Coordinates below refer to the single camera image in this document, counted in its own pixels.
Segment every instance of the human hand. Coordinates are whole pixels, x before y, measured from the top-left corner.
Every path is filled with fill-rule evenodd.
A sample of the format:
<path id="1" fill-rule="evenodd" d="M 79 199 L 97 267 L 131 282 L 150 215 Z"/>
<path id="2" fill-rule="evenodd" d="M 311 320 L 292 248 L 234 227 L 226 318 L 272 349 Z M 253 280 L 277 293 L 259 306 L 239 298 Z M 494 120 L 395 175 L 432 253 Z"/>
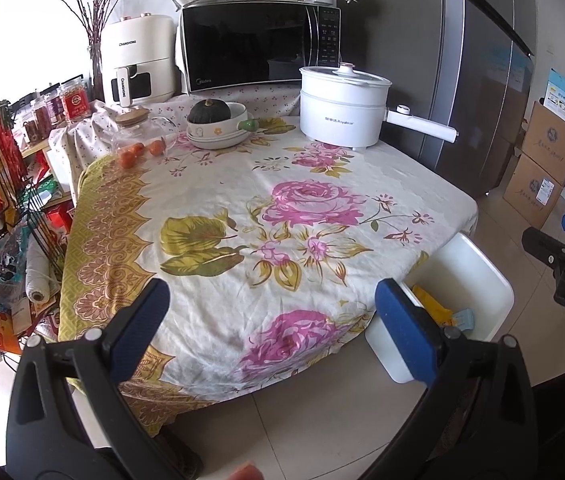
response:
<path id="1" fill-rule="evenodd" d="M 264 480 L 264 476 L 255 465 L 246 463 L 236 469 L 227 480 Z"/>

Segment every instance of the microwave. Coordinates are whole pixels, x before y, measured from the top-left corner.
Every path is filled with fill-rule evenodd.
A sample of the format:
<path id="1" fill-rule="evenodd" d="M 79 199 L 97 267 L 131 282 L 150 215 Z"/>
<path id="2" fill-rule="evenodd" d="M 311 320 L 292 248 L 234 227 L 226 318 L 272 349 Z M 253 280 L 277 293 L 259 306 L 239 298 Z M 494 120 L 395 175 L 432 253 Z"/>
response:
<path id="1" fill-rule="evenodd" d="M 340 9 L 302 0 L 217 0 L 182 9 L 191 92 L 300 81 L 304 66 L 338 67 Z"/>

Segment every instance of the glass vase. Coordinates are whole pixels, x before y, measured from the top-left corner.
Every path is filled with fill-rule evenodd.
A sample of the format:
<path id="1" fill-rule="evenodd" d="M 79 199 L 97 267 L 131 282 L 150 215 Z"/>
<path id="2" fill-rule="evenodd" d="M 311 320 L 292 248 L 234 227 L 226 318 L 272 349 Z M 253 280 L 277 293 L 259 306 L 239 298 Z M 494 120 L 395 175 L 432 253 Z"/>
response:
<path id="1" fill-rule="evenodd" d="M 102 86 L 102 55 L 100 43 L 89 45 L 89 58 L 91 59 L 91 99 L 104 102 L 104 87 Z"/>

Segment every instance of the tomato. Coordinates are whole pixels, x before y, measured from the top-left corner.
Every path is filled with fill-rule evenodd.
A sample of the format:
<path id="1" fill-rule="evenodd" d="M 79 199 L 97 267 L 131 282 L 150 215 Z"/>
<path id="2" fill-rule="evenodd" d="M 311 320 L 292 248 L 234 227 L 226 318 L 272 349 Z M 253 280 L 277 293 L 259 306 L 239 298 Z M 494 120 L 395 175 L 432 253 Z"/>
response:
<path id="1" fill-rule="evenodd" d="M 154 140 L 154 142 L 149 144 L 149 153 L 151 153 L 151 155 L 153 156 L 160 156 L 165 153 L 165 148 L 166 146 L 164 140 Z"/>
<path id="2" fill-rule="evenodd" d="M 142 142 L 136 142 L 136 144 L 132 144 L 130 147 L 128 147 L 128 150 L 131 153 L 134 153 L 136 156 L 142 155 L 142 153 L 145 151 L 145 145 Z"/>
<path id="3" fill-rule="evenodd" d="M 136 154 L 133 152 L 120 153 L 120 166 L 125 170 L 130 170 L 136 165 Z"/>

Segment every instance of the paper towel roll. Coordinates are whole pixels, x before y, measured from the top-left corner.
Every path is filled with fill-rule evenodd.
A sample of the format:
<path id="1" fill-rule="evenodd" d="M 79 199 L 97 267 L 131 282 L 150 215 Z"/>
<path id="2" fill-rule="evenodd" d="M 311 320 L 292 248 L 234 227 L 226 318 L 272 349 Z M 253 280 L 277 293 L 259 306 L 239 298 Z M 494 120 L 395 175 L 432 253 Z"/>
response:
<path id="1" fill-rule="evenodd" d="M 34 235 L 29 236 L 27 246 L 27 267 L 24 276 L 24 290 L 34 303 L 49 301 L 50 266 Z"/>

